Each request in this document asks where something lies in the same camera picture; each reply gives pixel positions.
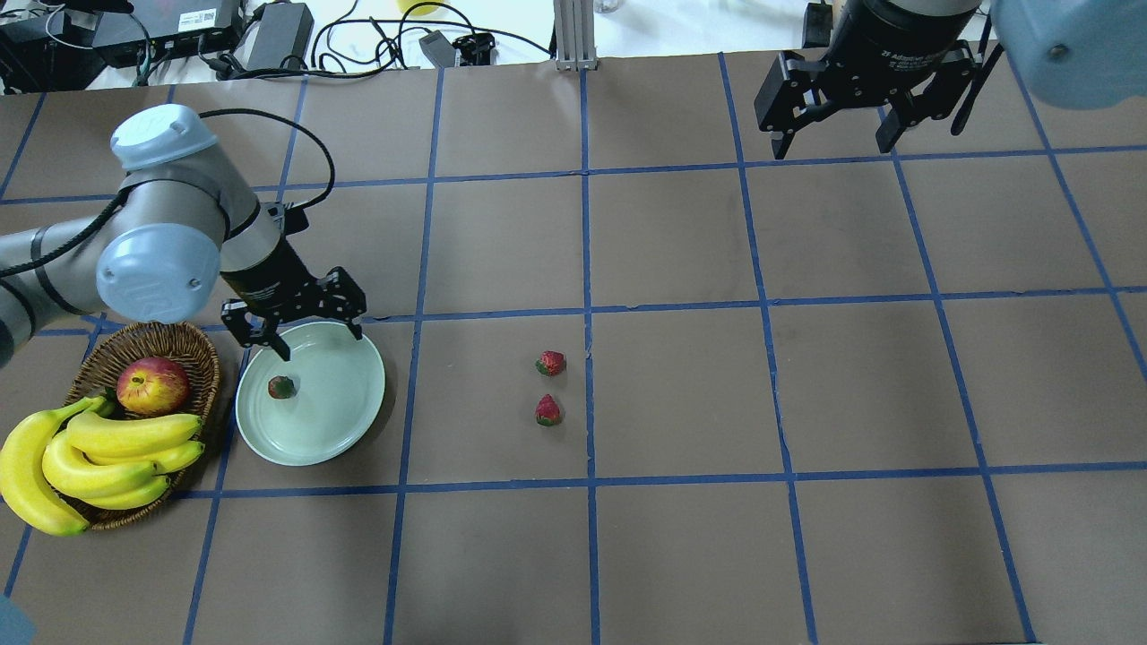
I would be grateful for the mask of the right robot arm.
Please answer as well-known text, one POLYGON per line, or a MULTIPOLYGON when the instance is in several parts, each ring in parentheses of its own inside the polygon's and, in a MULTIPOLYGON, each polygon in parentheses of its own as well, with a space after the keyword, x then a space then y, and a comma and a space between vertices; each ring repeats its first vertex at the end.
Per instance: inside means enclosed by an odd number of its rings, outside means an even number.
POLYGON ((754 101, 774 158, 799 130, 844 110, 885 107, 879 151, 926 119, 951 121, 958 135, 1002 56, 1033 98, 1061 109, 1144 96, 1144 1, 993 1, 972 48, 962 32, 978 10, 980 1, 810 3, 824 54, 779 53, 754 101))

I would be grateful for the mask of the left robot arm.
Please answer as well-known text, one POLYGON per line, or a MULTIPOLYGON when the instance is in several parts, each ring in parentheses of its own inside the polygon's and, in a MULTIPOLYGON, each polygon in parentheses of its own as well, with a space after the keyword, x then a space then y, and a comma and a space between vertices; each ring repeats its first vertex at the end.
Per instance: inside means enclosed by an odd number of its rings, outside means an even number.
POLYGON ((206 118, 184 104, 132 115, 110 140, 124 179, 97 215, 3 236, 3 363, 67 314, 185 322, 218 280, 234 292, 221 320, 243 347, 290 360, 278 329, 307 318, 362 339, 360 286, 345 269, 314 275, 289 241, 307 228, 309 203, 255 195, 206 118))

